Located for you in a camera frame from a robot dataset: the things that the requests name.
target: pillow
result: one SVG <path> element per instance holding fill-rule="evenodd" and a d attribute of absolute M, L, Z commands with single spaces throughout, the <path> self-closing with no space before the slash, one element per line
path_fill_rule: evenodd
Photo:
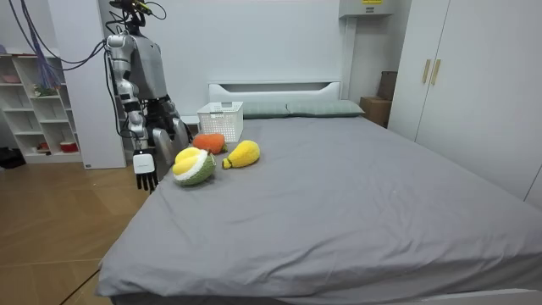
<path fill-rule="evenodd" d="M 285 118 L 289 114 L 286 103 L 243 103 L 243 119 Z"/>
<path fill-rule="evenodd" d="M 363 110 L 352 101 L 303 101 L 286 104 L 290 116 L 311 118 L 345 118 L 364 114 Z"/>

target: bed frame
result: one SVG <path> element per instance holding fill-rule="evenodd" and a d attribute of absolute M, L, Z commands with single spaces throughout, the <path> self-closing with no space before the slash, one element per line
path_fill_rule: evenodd
<path fill-rule="evenodd" d="M 333 101 L 339 99 L 340 82 L 310 80 L 280 82 L 216 82 L 209 83 L 208 101 L 277 103 L 283 101 Z"/>

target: brown box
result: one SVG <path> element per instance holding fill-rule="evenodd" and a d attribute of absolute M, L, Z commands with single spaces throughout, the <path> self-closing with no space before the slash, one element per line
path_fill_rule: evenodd
<path fill-rule="evenodd" d="M 365 111 L 363 117 L 380 126 L 388 127 L 390 119 L 391 101 L 380 97 L 362 97 L 360 107 Z"/>
<path fill-rule="evenodd" d="M 379 92 L 377 95 L 383 99 L 393 101 L 393 93 L 395 91 L 395 83 L 397 82 L 397 72 L 384 71 L 380 78 Z"/>

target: humanoid robot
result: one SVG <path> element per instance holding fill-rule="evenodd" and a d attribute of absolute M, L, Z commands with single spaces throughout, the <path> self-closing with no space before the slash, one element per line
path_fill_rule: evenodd
<path fill-rule="evenodd" d="M 109 36 L 106 43 L 113 91 L 127 113 L 124 131 L 130 133 L 135 149 L 137 186 L 153 192 L 176 154 L 189 145 L 191 135 L 169 98 L 160 47 L 140 33 L 146 23 L 145 14 L 152 15 L 151 9 L 137 0 L 115 0 L 110 4 L 122 9 L 122 20 L 106 25 L 125 27 Z"/>

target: plush carrot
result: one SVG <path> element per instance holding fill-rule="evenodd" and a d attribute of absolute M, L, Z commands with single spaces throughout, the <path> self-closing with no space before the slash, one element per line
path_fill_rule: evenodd
<path fill-rule="evenodd" d="M 197 135 L 192 144 L 194 147 L 208 150 L 212 154 L 228 152 L 224 135 L 221 134 Z"/>

